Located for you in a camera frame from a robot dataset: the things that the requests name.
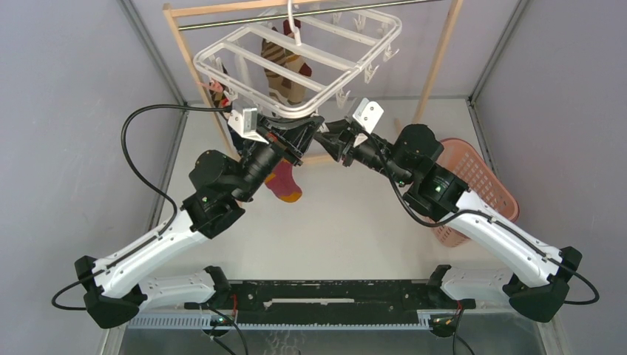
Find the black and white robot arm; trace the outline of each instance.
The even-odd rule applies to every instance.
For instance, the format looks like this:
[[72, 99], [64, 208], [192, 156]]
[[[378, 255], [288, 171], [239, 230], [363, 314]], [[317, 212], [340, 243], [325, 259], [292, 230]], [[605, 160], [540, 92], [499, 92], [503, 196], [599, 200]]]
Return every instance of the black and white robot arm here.
[[[230, 227], [244, 214], [239, 202], [252, 201], [282, 159], [300, 165], [315, 139], [345, 166], [358, 161], [388, 176], [403, 207], [420, 224], [446, 223], [508, 266], [491, 271], [439, 266], [430, 282], [448, 297], [509, 302], [532, 320], [550, 321], [569, 291], [572, 272], [564, 268], [576, 270], [581, 254], [570, 247], [557, 249], [527, 234], [439, 166], [435, 161], [443, 147], [425, 125], [406, 126], [394, 144], [372, 134], [382, 113], [376, 102], [367, 99], [357, 101], [346, 120], [324, 125], [319, 116], [285, 120], [258, 115], [255, 109], [234, 110], [228, 124], [246, 138], [240, 161], [215, 150], [204, 152], [189, 174], [196, 192], [183, 201], [169, 225], [157, 226], [107, 257], [85, 256], [75, 262], [78, 283], [87, 290], [85, 309], [99, 326], [111, 328], [147, 308], [226, 298], [230, 286], [217, 267], [182, 277], [155, 279], [149, 275]], [[397, 184], [409, 186], [402, 197]], [[56, 297], [67, 289], [55, 295], [54, 305], [58, 306]]]

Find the laundry basket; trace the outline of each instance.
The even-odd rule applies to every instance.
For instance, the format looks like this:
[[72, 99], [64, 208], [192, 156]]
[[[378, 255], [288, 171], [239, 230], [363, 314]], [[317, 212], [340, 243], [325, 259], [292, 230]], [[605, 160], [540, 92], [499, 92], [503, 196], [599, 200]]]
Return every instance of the laundry basket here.
[[[516, 221], [518, 203], [494, 176], [479, 153], [461, 139], [450, 138], [441, 142], [444, 151], [438, 159], [438, 164], [466, 181], [472, 190], [505, 218], [512, 222]], [[460, 246], [470, 240], [462, 233], [446, 226], [434, 228], [433, 233], [440, 243], [449, 248]]]

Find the drying rack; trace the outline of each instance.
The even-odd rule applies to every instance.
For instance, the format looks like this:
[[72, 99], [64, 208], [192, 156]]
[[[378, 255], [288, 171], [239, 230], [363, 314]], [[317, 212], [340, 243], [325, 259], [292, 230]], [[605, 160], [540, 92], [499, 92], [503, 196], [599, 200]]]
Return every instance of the drying rack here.
[[[293, 4], [314, 4], [314, 6], [316, 6], [316, 4], [319, 4], [320, 2], [323, 2], [323, 1], [326, 1], [326, 0], [293, 0], [292, 3]], [[434, 2], [434, 1], [440, 1], [440, 0], [390, 1], [390, 2], [383, 2], [379, 4], [355, 5], [355, 6], [339, 7], [336, 9], [325, 9], [325, 10], [319, 10], [319, 7], [315, 7], [312, 11], [294, 13], [294, 17], [312, 16], [312, 15], [316, 15], [320, 13], [333, 13], [335, 17], [335, 14], [339, 14], [344, 11], [355, 11], [359, 15], [360, 19], [362, 18], [362, 16], [366, 16], [366, 13], [368, 14], [375, 13], [375, 14], [378, 14], [376, 16], [376, 19], [378, 21], [394, 26], [396, 24], [396, 20], [398, 20], [398, 19], [395, 20], [394, 16], [388, 16], [388, 15], [377, 13], [374, 11], [362, 11], [360, 9], [372, 9], [372, 8], [377, 8], [377, 7], [395, 6], [395, 5], [403, 5], [403, 4], [420, 4], [420, 3]], [[433, 61], [431, 63], [430, 70], [427, 75], [427, 80], [425, 81], [422, 92], [421, 92], [420, 101], [418, 104], [418, 108], [416, 109], [414, 118], [413, 118], [413, 123], [418, 123], [421, 120], [421, 117], [424, 113], [424, 109], [427, 105], [428, 98], [430, 96], [431, 90], [433, 89], [433, 85], [435, 83], [435, 78], [438, 74], [438, 71], [441, 66], [441, 62], [444, 58], [444, 54], [448, 47], [450, 37], [453, 34], [453, 29], [455, 27], [455, 23], [457, 22], [457, 18], [458, 18], [462, 3], [463, 3], [463, 0], [451, 0], [450, 2], [450, 8], [447, 14], [447, 18], [446, 18], [446, 21], [444, 22], [442, 34], [440, 36], [440, 39], [438, 41], [438, 46], [436, 47], [435, 54], [433, 56]], [[279, 7], [279, 6], [287, 7], [287, 5], [288, 5], [288, 0], [254, 0], [254, 1], [236, 2], [232, 4], [216, 4], [216, 5], [209, 5], [209, 6], [202, 6], [202, 7], [187, 7], [187, 8], [180, 8], [180, 9], [172, 9], [172, 6], [170, 4], [164, 4], [163, 14], [166, 17], [166, 20], [168, 22], [170, 30], [172, 31], [174, 39], [176, 40], [177, 45], [181, 51], [181, 54], [183, 55], [183, 59], [185, 60], [187, 67], [189, 68], [189, 72], [192, 75], [192, 78], [194, 79], [194, 81], [197, 83], [198, 92], [200, 93], [200, 97], [203, 99], [203, 103], [205, 105], [207, 105], [208, 107], [211, 107], [212, 102], [207, 91], [201, 84], [203, 81], [200, 77], [200, 72], [198, 69], [201, 69], [204, 74], [210, 75], [210, 77], [216, 78], [220, 82], [228, 83], [231, 87], [233, 87], [236, 91], [242, 93], [243, 95], [246, 94], [246, 96], [249, 98], [253, 96], [258, 100], [257, 96], [262, 95], [260, 92], [246, 91], [245, 90], [246, 85], [241, 85], [241, 83], [234, 81], [232, 78], [228, 77], [227, 75], [224, 75], [221, 72], [221, 69], [218, 70], [217, 64], [219, 63], [217, 63], [216, 58], [214, 57], [214, 54], [218, 50], [226, 48], [227, 50], [234, 52], [236, 55], [240, 55], [244, 58], [247, 57], [247, 59], [249, 60], [250, 58], [258, 58], [257, 55], [254, 55], [252, 53], [247, 53], [247, 51], [241, 49], [236, 44], [234, 44], [234, 39], [237, 39], [238, 36], [243, 36], [244, 34], [249, 33], [249, 32], [254, 32], [257, 35], [266, 37], [266, 38], [272, 37], [273, 39], [272, 41], [275, 41], [282, 47], [291, 46], [293, 42], [289, 43], [289, 41], [286, 41], [288, 39], [287, 37], [282, 36], [282, 35], [276, 35], [272, 33], [272, 31], [269, 30], [267, 27], [263, 27], [260, 24], [255, 24], [255, 22], [268, 21], [268, 20], [278, 19], [278, 18], [287, 18], [288, 16], [286, 14], [276, 14], [272, 12], [266, 12], [262, 16], [259, 16], [257, 18], [242, 18], [242, 19], [230, 20], [230, 21], [221, 21], [221, 22], [213, 22], [213, 23], [205, 23], [205, 24], [193, 24], [193, 25], [185, 25], [185, 26], [180, 26], [177, 22], [177, 19], [182, 18], [182, 17], [202, 16], [202, 15], [227, 13], [227, 12], [241, 11], [241, 10], [267, 9], [269, 7]], [[314, 24], [318, 25], [319, 28], [327, 29], [327, 30], [329, 29], [337, 30], [339, 28], [339, 27], [329, 27], [328, 25], [322, 25], [321, 24], [322, 21], [318, 21], [314, 18], [302, 18], [301, 21], [306, 21], [306, 22], [309, 22], [310, 24], [313, 22]], [[241, 27], [239, 30], [236, 30], [231, 35], [223, 38], [221, 41], [218, 41], [216, 44], [205, 48], [203, 51], [199, 52], [195, 57], [192, 55], [192, 52], [189, 49], [187, 40], [183, 35], [185, 31], [200, 30], [200, 29], [227, 26], [227, 25], [233, 25], [233, 24], [249, 24], [249, 25]], [[352, 80], [361, 72], [365, 72], [365, 75], [366, 75], [365, 80], [368, 81], [368, 76], [371, 77], [373, 74], [373, 71], [376, 70], [375, 68], [372, 68], [372, 65], [371, 65], [373, 58], [384, 53], [384, 60], [385, 60], [385, 59], [391, 58], [391, 56], [394, 54], [394, 52], [391, 50], [390, 44], [391, 44], [391, 41], [398, 35], [398, 32], [400, 32], [400, 28], [393, 28], [392, 30], [390, 30], [390, 32], [386, 33], [383, 36], [383, 38], [381, 38], [380, 40], [374, 40], [374, 38], [362, 36], [362, 35], [359, 35], [359, 33], [355, 33], [352, 31], [340, 33], [339, 34], [340, 36], [344, 36], [344, 37], [348, 36], [347, 38], [354, 39], [356, 41], [366, 41], [368, 44], [372, 46], [372, 48], [370, 49], [368, 53], [366, 53], [364, 57], [362, 57], [360, 61], [357, 61], [357, 62], [349, 62], [346, 60], [342, 60], [341, 58], [340, 60], [328, 61], [327, 64], [333, 64], [336, 67], [341, 66], [342, 67], [341, 70], [344, 71], [344, 74], [343, 76], [340, 76], [339, 79], [334, 81], [331, 85], [326, 86], [326, 87], [321, 86], [315, 81], [302, 77], [301, 75], [295, 75], [292, 72], [288, 72], [288, 70], [284, 70], [283, 68], [280, 68], [280, 69], [276, 68], [270, 62], [260, 63], [260, 61], [257, 61], [256, 59], [255, 60], [257, 61], [258, 64], [261, 64], [263, 67], [270, 67], [269, 69], [272, 69], [273, 71], [285, 76], [286, 78], [289, 78], [309, 89], [313, 89], [314, 91], [318, 92], [316, 97], [319, 100], [326, 101], [333, 95], [337, 95], [339, 100], [344, 100], [346, 94], [343, 93], [342, 86], [345, 83], [345, 81], [348, 82]], [[315, 52], [314, 53], [311, 52], [312, 49], [309, 47], [305, 47], [305, 49], [310, 51], [309, 53], [307, 53], [307, 50], [303, 52], [302, 50], [303, 46], [305, 45], [303, 44], [299, 46], [298, 48], [300, 53], [305, 54], [305, 56], [307, 56], [306, 54], [309, 54], [310, 56], [312, 54], [314, 56], [316, 55]], [[305, 107], [299, 107], [298, 113], [295, 113], [296, 111], [290, 107], [283, 106], [283, 105], [280, 105], [282, 107], [277, 106], [276, 102], [270, 102], [270, 101], [258, 101], [258, 102], [261, 106], [264, 106], [264, 107], [268, 107], [271, 105], [271, 108], [273, 111], [276, 112], [278, 110], [287, 118], [291, 116], [292, 118], [294, 118], [294, 115], [298, 115], [302, 113], [303, 110], [304, 111], [311, 110], [312, 112], [315, 110], [315, 108], [312, 109], [312, 107], [314, 107], [315, 105], [311, 104], [310, 101], [304, 105]], [[217, 128], [222, 136], [223, 143], [225, 144], [227, 152], [230, 154], [230, 156], [235, 158], [237, 155], [235, 154], [235, 151], [232, 145], [229, 143], [228, 134], [225, 131], [224, 126], [220, 122], [220, 118], [218, 118], [217, 115], [214, 115], [214, 119], [215, 119]], [[302, 160], [306, 164], [333, 161], [333, 159], [329, 155], [326, 155], [326, 154], [306, 156]]]

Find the gray floor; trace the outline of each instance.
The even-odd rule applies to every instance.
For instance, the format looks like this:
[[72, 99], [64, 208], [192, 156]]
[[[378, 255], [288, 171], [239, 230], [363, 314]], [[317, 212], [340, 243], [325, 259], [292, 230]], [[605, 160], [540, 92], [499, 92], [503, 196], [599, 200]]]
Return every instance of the gray floor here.
[[[244, 331], [250, 354], [340, 355], [340, 354], [452, 354], [451, 338], [439, 339], [429, 331]], [[459, 335], [479, 355], [544, 355], [540, 336], [532, 321], [504, 314], [465, 314]], [[243, 355], [234, 331], [221, 340]], [[470, 354], [458, 343], [457, 355]], [[128, 330], [120, 354], [227, 354], [198, 331]]]

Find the wooden frame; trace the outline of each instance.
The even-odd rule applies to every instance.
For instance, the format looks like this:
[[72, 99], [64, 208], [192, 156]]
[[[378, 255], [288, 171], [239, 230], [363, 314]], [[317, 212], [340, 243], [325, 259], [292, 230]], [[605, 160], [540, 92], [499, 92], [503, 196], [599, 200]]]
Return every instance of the wooden frame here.
[[[294, 4], [307, 4], [312, 2], [321, 2], [325, 0], [293, 0]], [[433, 85], [435, 83], [435, 79], [438, 75], [438, 71], [440, 70], [440, 66], [442, 64], [442, 60], [444, 59], [444, 54], [447, 51], [448, 44], [450, 42], [451, 35], [453, 34], [453, 29], [455, 28], [455, 24], [457, 22], [457, 18], [459, 16], [459, 11], [461, 9], [461, 5], [464, 0], [451, 0], [451, 5], [447, 14], [447, 19], [444, 22], [444, 27], [442, 28], [442, 34], [440, 35], [440, 40], [438, 41], [438, 46], [435, 49], [435, 54], [433, 56], [433, 61], [431, 63], [431, 68], [429, 69], [429, 74], [427, 75], [427, 80], [424, 83], [422, 88], [422, 92], [420, 95], [420, 102], [418, 104], [418, 108], [416, 109], [416, 113], [413, 118], [413, 123], [418, 123], [422, 119], [422, 115], [424, 114], [424, 110], [427, 106], [427, 101], [431, 95], [431, 90], [433, 89]], [[201, 16], [208, 15], [213, 13], [226, 13], [231, 11], [240, 11], [240, 10], [253, 10], [253, 9], [261, 9], [265, 7], [275, 7], [275, 6], [287, 6], [288, 0], [253, 0], [253, 1], [241, 1], [235, 2], [231, 4], [218, 4], [218, 5], [209, 5], [209, 6], [201, 6], [201, 7], [187, 7], [181, 9], [172, 9], [170, 4], [163, 5], [163, 14], [166, 17], [170, 30], [172, 31], [172, 35], [174, 36], [175, 41], [179, 47], [181, 54], [183, 55], [183, 60], [187, 64], [189, 68], [190, 74], [192, 74], [192, 78], [196, 82], [196, 86], [198, 88], [198, 92], [200, 93], [200, 97], [203, 99], [203, 103], [208, 107], [212, 106], [211, 99], [205, 90], [199, 83], [202, 82], [200, 73], [196, 70], [193, 62], [193, 53], [189, 49], [189, 45], [187, 44], [187, 40], [183, 36], [183, 33], [179, 31], [177, 18], [181, 17], [189, 17], [189, 16]], [[228, 135], [224, 130], [224, 126], [222, 125], [220, 118], [214, 114], [214, 119], [218, 130], [223, 139], [223, 143], [226, 146], [227, 152], [235, 158], [237, 155], [233, 149], [233, 146], [230, 144], [228, 140]], [[305, 164], [315, 164], [315, 163], [324, 163], [333, 161], [333, 159], [329, 155], [314, 155], [310, 157], [304, 157], [303, 163]]]

